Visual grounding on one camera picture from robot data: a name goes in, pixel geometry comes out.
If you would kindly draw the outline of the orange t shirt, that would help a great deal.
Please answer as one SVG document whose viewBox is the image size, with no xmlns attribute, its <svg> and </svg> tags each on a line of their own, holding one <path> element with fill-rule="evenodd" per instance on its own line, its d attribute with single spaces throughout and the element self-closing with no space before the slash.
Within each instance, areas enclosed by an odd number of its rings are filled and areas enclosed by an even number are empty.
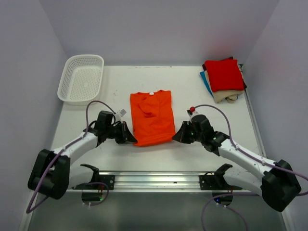
<svg viewBox="0 0 308 231">
<path fill-rule="evenodd" d="M 132 93 L 130 107 L 136 146 L 147 147 L 172 141 L 176 132 L 171 91 Z"/>
</svg>

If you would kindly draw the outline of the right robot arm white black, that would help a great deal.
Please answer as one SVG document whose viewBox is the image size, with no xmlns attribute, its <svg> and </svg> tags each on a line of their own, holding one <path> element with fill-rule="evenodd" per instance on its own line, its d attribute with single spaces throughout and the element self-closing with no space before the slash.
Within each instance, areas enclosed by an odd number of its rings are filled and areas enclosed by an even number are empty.
<svg viewBox="0 0 308 231">
<path fill-rule="evenodd" d="M 174 141 L 199 142 L 210 153 L 234 163 L 223 164 L 215 172 L 199 176 L 201 190 L 244 189 L 255 193 L 274 210 L 282 212 L 301 192 L 290 164 L 261 157 L 215 131 L 205 115 L 193 115 L 183 121 Z"/>
</svg>

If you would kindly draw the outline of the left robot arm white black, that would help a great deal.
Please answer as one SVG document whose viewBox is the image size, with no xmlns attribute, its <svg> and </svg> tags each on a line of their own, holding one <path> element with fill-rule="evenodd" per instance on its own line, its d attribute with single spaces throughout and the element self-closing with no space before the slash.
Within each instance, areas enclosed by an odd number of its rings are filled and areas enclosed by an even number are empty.
<svg viewBox="0 0 308 231">
<path fill-rule="evenodd" d="M 97 120 L 91 122 L 77 139 L 62 148 L 41 150 L 30 174 L 28 188 L 53 199 L 60 199 L 67 189 L 76 186 L 86 185 L 89 189 L 97 188 L 101 183 L 97 167 L 81 164 L 85 172 L 77 174 L 72 173 L 70 167 L 80 157 L 97 148 L 107 139 L 113 139 L 117 144 L 137 143 L 127 123 L 122 120 L 125 114 L 125 110 L 115 114 L 100 111 Z"/>
</svg>

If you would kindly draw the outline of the folded beige t shirt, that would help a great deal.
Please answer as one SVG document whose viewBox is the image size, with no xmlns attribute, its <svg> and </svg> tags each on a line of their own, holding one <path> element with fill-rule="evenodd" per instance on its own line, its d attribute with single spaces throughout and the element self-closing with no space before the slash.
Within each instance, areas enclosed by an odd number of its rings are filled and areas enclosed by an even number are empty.
<svg viewBox="0 0 308 231">
<path fill-rule="evenodd" d="M 213 98 L 216 103 L 220 103 L 226 100 L 228 103 L 234 103 L 238 100 L 238 97 L 243 94 L 243 90 L 220 90 L 213 92 Z"/>
</svg>

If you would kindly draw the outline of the folded blue t shirt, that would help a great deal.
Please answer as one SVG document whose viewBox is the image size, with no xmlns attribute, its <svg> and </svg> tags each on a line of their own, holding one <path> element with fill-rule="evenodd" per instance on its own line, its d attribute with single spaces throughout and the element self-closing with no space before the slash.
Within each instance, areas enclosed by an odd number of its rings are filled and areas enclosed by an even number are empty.
<svg viewBox="0 0 308 231">
<path fill-rule="evenodd" d="M 204 85 L 205 85 L 207 91 L 208 91 L 209 94 L 213 97 L 213 93 L 212 93 L 212 90 L 211 90 L 209 81 L 208 81 L 208 79 L 207 79 L 207 71 L 200 72 L 200 76 L 201 76 L 201 79 L 203 80 L 203 83 L 204 83 Z"/>
</svg>

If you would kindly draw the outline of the white plastic basket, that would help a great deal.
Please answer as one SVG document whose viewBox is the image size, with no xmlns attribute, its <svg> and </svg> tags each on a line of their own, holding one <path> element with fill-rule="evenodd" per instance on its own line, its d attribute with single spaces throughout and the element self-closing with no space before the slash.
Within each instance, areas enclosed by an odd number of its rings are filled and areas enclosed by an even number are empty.
<svg viewBox="0 0 308 231">
<path fill-rule="evenodd" d="M 95 54 L 70 57 L 57 90 L 58 98 L 70 105 L 83 106 L 97 100 L 101 93 L 104 59 Z"/>
</svg>

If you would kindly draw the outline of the folded dark red t shirt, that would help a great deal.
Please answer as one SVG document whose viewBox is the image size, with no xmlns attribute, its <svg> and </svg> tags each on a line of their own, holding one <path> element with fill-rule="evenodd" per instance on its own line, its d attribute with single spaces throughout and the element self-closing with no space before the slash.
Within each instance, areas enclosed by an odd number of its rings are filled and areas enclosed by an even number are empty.
<svg viewBox="0 0 308 231">
<path fill-rule="evenodd" d="M 224 60 L 233 60 L 233 59 L 234 59 L 233 56 L 230 56 L 228 58 L 225 58 Z M 237 65 L 238 65 L 238 68 L 239 68 L 239 70 L 241 72 L 241 75 L 242 75 L 244 90 L 246 90 L 247 89 L 247 85 L 246 85 L 246 83 L 244 81 L 244 74 L 243 74 L 243 67 L 244 67 L 244 65 L 240 64 L 240 63 L 238 63 Z"/>
</svg>

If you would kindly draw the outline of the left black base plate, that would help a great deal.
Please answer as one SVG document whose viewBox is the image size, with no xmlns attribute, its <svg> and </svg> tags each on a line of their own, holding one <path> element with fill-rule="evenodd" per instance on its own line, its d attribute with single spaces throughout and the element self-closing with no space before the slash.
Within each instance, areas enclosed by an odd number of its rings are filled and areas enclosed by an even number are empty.
<svg viewBox="0 0 308 231">
<path fill-rule="evenodd" d="M 102 182 L 105 185 L 107 185 L 109 190 L 114 189 L 115 184 L 115 175 L 99 175 L 96 179 L 91 180 L 90 182 Z M 89 183 L 83 183 L 79 184 L 77 186 L 74 186 L 73 190 L 106 190 L 106 186 L 98 185 L 98 184 L 89 184 Z"/>
</svg>

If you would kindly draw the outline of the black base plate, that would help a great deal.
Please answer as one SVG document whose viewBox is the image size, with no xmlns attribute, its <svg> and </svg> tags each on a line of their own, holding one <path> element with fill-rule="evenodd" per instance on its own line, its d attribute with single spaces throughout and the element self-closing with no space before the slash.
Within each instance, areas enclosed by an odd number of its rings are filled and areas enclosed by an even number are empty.
<svg viewBox="0 0 308 231">
<path fill-rule="evenodd" d="M 224 173 L 206 172 L 198 178 L 201 190 L 242 190 L 241 187 L 228 184 L 224 179 Z"/>
<path fill-rule="evenodd" d="M 105 185 L 107 185 L 109 190 L 114 189 L 115 184 L 115 175 L 99 175 L 96 179 L 91 180 L 90 182 L 102 182 Z M 79 184 L 77 186 L 74 186 L 73 190 L 106 190 L 106 186 L 98 185 L 98 184 L 89 184 L 89 183 L 83 183 Z"/>
</svg>

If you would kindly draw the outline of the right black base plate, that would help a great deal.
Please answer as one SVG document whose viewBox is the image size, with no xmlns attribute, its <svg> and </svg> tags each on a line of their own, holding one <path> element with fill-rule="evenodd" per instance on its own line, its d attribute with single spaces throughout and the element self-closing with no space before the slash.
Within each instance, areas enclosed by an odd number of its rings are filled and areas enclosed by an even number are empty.
<svg viewBox="0 0 308 231">
<path fill-rule="evenodd" d="M 241 187 L 228 184 L 224 179 L 224 173 L 206 172 L 198 178 L 201 190 L 242 190 Z"/>
</svg>

